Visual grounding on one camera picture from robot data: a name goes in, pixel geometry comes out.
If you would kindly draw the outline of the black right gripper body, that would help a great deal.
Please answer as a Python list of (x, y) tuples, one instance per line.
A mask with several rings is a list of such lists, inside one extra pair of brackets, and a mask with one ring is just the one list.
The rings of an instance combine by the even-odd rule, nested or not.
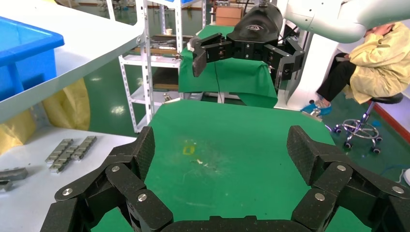
[(271, 3), (254, 6), (227, 34), (231, 42), (232, 58), (262, 61), (267, 52), (265, 45), (276, 46), (282, 28), (283, 16)]

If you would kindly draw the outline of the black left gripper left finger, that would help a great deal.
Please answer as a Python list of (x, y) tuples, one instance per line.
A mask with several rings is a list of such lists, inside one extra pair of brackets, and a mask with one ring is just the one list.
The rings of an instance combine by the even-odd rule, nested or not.
[(145, 126), (135, 141), (114, 147), (98, 168), (60, 188), (40, 230), (89, 232), (119, 208), (135, 232), (162, 231), (174, 217), (145, 185), (154, 154), (154, 131)]

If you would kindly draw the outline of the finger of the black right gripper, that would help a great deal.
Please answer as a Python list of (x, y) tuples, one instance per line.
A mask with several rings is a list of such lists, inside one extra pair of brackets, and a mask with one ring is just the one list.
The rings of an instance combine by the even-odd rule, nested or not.
[(270, 67), (274, 78), (274, 88), (278, 90), (282, 81), (291, 80), (292, 74), (302, 68), (305, 51), (293, 38), (287, 38), (281, 44), (264, 46), (264, 62)]
[(225, 38), (221, 33), (216, 33), (193, 44), (192, 73), (199, 77), (205, 70), (206, 65), (211, 62), (233, 57), (233, 41)]

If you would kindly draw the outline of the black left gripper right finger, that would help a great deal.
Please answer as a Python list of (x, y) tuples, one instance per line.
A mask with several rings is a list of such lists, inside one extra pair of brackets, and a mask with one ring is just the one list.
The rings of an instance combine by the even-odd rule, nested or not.
[(300, 126), (289, 128), (287, 150), (310, 186), (291, 216), (307, 231), (325, 231), (339, 208), (374, 232), (409, 231), (410, 192), (404, 186), (360, 167), (338, 147), (312, 140)]

